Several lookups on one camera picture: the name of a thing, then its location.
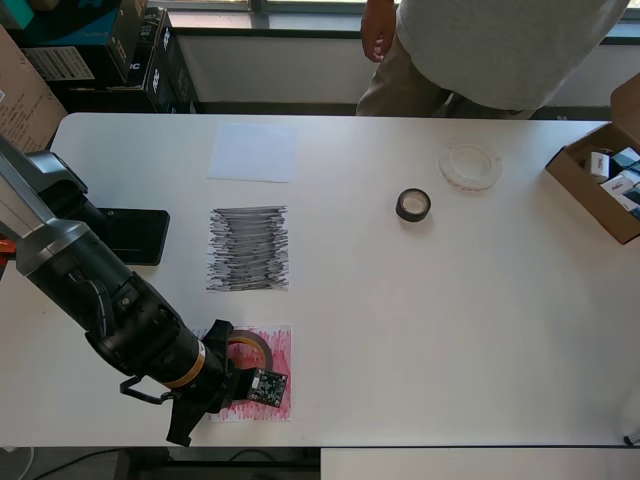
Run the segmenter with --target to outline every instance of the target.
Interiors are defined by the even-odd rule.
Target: person
[[[629,0],[368,0],[380,65],[358,115],[529,118],[622,17]]]

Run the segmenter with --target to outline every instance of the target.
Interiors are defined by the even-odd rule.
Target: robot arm
[[[0,234],[16,244],[17,270],[85,330],[98,355],[131,377],[120,385],[123,394],[153,404],[173,400],[168,441],[188,446],[202,416],[234,400],[280,405],[286,375],[268,371],[269,362],[235,368],[227,355],[229,322],[216,320],[198,340],[86,223],[51,212],[14,167],[23,162],[29,159],[0,136]],[[134,390],[144,376],[169,391],[156,398]]]

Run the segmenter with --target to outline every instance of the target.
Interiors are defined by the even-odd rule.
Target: khaki pants
[[[478,105],[425,78],[396,36],[378,66],[369,90],[358,103],[357,115],[377,117],[432,117],[453,94],[444,116],[526,120],[535,110],[499,110]]]

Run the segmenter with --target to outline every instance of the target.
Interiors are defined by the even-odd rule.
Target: white shirt
[[[487,107],[534,110],[629,0],[403,0],[398,38],[436,85]]]

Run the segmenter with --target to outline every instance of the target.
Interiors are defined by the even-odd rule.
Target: paper with red scribbles
[[[273,371],[289,376],[280,408],[262,405],[256,402],[234,402],[230,408],[218,414],[211,414],[212,422],[237,422],[246,420],[289,420],[291,414],[291,327],[289,325],[263,327],[237,327],[235,330],[249,330],[260,335],[273,355]],[[196,329],[193,333],[200,339],[208,329]],[[229,356],[237,367],[251,368],[261,366],[261,357],[253,348],[244,344],[229,346]]]

